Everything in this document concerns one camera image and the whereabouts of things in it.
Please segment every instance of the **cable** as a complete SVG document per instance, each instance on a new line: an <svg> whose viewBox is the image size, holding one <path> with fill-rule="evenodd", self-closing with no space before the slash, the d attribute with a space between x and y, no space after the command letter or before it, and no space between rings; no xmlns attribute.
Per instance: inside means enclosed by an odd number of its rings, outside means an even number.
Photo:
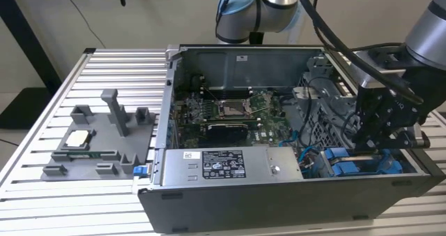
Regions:
<svg viewBox="0 0 446 236"><path fill-rule="evenodd" d="M324 21L320 13L316 11L310 0L301 0L302 6L306 9L306 12L309 16L313 19L314 24L321 29L322 33L325 34L326 38L332 42L336 48L341 51L341 53L346 56L346 58L352 61L352 63L364 70L365 73L368 73L374 79L377 79L378 82L381 82L386 87L389 87L392 90L396 91L396 93L401 94L401 96L408 99L411 102L416 104L423 104L424 99L417 96L408 87L404 87L399 85L388 76L385 76L377 69L368 64L353 51L349 49L349 47L345 45L345 43L341 41L330 27L328 26L328 23Z"/></svg>
<svg viewBox="0 0 446 236"><path fill-rule="evenodd" d="M304 151L302 154L300 156L298 162L302 162L306 156L308 151L310 151L310 149L313 148L313 146L309 146Z"/></svg>
<svg viewBox="0 0 446 236"><path fill-rule="evenodd" d="M217 6L217 14L216 14L216 22L218 22L218 14L220 14L220 7L222 4L222 0L218 1L218 6Z"/></svg>
<svg viewBox="0 0 446 236"><path fill-rule="evenodd" d="M314 0L313 1L313 7L314 9L317 9L317 6L318 6L318 1L320 0ZM336 52L338 52L340 50L326 41L326 39L324 38L322 34L321 34L321 31L320 31L320 28L317 27L317 25L313 23L313 28L314 28L314 32L316 32L316 35L318 36L324 46L329 49L329 50L333 50ZM357 47L357 48L352 48L350 50L353 52L357 52L357 51L364 51L364 50L370 50L373 48L380 48L380 47L388 47L388 46L400 46L403 45L403 43L382 43L382 44L373 44L373 45L368 45L368 46L362 46L362 47Z"/></svg>
<svg viewBox="0 0 446 236"><path fill-rule="evenodd" d="M86 22L86 24L87 24L89 30L91 31L91 33L94 34L94 36L97 37L98 41L101 42L101 44L103 45L103 47L105 47L105 49L106 49L107 47L106 47L103 41L101 40L101 38L98 37L97 33L93 31L91 26L90 26L90 23L89 23L89 21L87 21L87 18L86 18L86 16L85 16L82 10L79 9L79 7L78 7L78 5L75 4L74 0L70 0L70 1L71 1L73 5L75 6L75 8L77 8L79 14L82 15L82 17L83 17L83 19L85 19L85 22Z"/></svg>
<svg viewBox="0 0 446 236"><path fill-rule="evenodd" d="M305 117L305 123L302 124L302 127L301 127L301 130L300 130L300 143L304 147L309 147L309 145L305 144L305 142L302 141L302 134L304 134L304 131L305 131L305 128L308 126L308 123L309 123L309 119L310 119L310 112L312 112L312 94L310 94L310 87L309 87L309 84L308 84L308 91L309 91L309 106L308 106L308 113L306 113L306 117Z"/></svg>
<svg viewBox="0 0 446 236"><path fill-rule="evenodd" d="M224 11L226 10L226 7L229 6L229 2L230 2L230 0L224 0L222 5L218 4L217 24L216 24L216 37L217 38L218 38L218 36L217 36L217 28L218 28L218 24L221 23L221 19L222 19L222 16L224 16Z"/></svg>
<svg viewBox="0 0 446 236"><path fill-rule="evenodd" d="M344 122L342 124L342 128L341 128L341 138L342 138L342 141L345 142L346 145L349 145L349 142L346 140L346 136L345 136L345 132L346 132L346 128L348 128L348 124L349 124L349 121L352 119L352 117L356 115L356 112L352 112L346 118L346 121Z"/></svg>
<svg viewBox="0 0 446 236"><path fill-rule="evenodd" d="M284 143L292 143L292 142L294 142L297 139L298 139L298 131L293 131L292 139L286 139L286 140L281 141L281 143L280 143L278 146L282 147L282 146L284 146Z"/></svg>
<svg viewBox="0 0 446 236"><path fill-rule="evenodd" d="M11 144L11 145L14 145L14 146L19 146L19 144L17 144L17 143L14 143L14 142L11 142L11 141L7 141L7 140L5 140L5 139L2 139L2 138L0 138L0 141L5 142L5 143Z"/></svg>

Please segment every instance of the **blue latch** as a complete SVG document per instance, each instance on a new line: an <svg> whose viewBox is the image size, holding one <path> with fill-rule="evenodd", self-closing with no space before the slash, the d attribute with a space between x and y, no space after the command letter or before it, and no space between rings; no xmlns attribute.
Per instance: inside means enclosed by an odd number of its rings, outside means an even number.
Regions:
<svg viewBox="0 0 446 236"><path fill-rule="evenodd" d="M147 166L134 168L134 176L147 177L147 175L149 175Z"/></svg>

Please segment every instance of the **white wall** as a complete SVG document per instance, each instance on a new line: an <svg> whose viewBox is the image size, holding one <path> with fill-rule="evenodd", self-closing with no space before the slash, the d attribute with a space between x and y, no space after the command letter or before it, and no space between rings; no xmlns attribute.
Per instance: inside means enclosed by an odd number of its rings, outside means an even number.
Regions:
<svg viewBox="0 0 446 236"><path fill-rule="evenodd" d="M87 47L101 48L69 0L17 0L66 76ZM165 48L169 44L214 44L218 0L74 0L107 48ZM286 43L288 34L266 35Z"/></svg>
<svg viewBox="0 0 446 236"><path fill-rule="evenodd" d="M26 87L43 87L43 82L0 18L0 93Z"/></svg>
<svg viewBox="0 0 446 236"><path fill-rule="evenodd" d="M318 12L349 47L404 42L432 0L320 0ZM321 44L308 19L300 43Z"/></svg>

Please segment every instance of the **slotted metal surface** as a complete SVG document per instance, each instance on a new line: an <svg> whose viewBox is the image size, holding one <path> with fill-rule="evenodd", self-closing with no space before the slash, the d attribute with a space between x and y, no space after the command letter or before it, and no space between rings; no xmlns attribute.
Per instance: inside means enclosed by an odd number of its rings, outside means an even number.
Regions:
<svg viewBox="0 0 446 236"><path fill-rule="evenodd" d="M165 73L163 50L98 50L94 55L83 56L0 173L0 236L158 235L131 193L131 180L42 182L41 175L71 123L74 105L89 103L94 112L107 112L99 99L101 90L118 88L127 111L143 106L159 113L165 83L157 77ZM437 112L432 113L424 130L433 144L428 153L446 170L446 121ZM425 196L399 202L376 220L209 233L278 234L446 235L446 183Z"/></svg>

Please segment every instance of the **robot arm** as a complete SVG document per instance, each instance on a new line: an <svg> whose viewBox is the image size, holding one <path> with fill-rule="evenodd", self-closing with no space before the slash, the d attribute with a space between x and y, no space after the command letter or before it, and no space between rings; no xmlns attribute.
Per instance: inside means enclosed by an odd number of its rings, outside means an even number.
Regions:
<svg viewBox="0 0 446 236"><path fill-rule="evenodd" d="M222 0L216 35L220 43L240 44L250 32L280 32L293 26L298 0Z"/></svg>
<svg viewBox="0 0 446 236"><path fill-rule="evenodd" d="M384 85L372 84L372 78L361 76L358 67L353 66L352 73L361 85L357 100L361 129L353 139L358 149L431 146L420 125L446 101L445 50L446 0L433 0L401 47L358 53L424 99L421 105L413 104Z"/></svg>

